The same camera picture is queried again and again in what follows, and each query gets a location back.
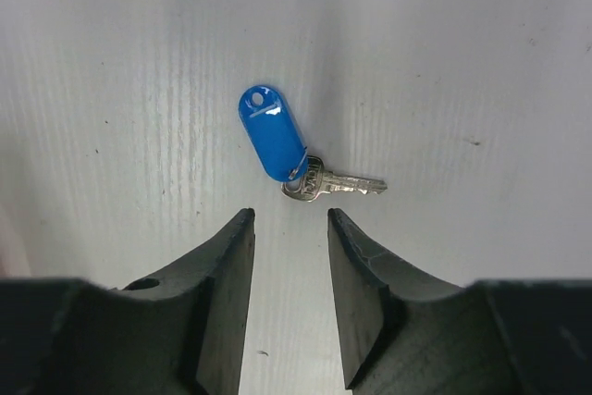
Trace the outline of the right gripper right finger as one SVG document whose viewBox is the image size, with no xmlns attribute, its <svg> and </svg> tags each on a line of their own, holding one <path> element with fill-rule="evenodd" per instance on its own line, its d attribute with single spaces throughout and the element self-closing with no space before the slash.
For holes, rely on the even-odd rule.
<svg viewBox="0 0 592 395">
<path fill-rule="evenodd" d="M 327 241 L 346 388 L 354 394 L 587 394 L 591 283 L 436 278 L 343 211 Z"/>
</svg>

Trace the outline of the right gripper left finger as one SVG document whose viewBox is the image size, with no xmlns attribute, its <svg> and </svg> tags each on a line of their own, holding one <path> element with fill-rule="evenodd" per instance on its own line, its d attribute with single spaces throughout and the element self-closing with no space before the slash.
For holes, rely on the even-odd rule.
<svg viewBox="0 0 592 395">
<path fill-rule="evenodd" d="M 253 275 L 254 220 L 121 290 L 80 278 L 1 283 L 5 394 L 235 394 Z"/>
</svg>

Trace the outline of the key with blue tag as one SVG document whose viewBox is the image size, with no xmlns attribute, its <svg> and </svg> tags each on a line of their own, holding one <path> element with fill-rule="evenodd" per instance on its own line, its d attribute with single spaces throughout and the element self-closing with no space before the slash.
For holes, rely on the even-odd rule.
<svg viewBox="0 0 592 395">
<path fill-rule="evenodd" d="M 264 172 L 285 196 L 310 203 L 323 194 L 380 194 L 388 189 L 381 179 L 332 172 L 320 157 L 309 154 L 287 101 L 276 89 L 250 87 L 240 97 L 238 114 Z"/>
</svg>

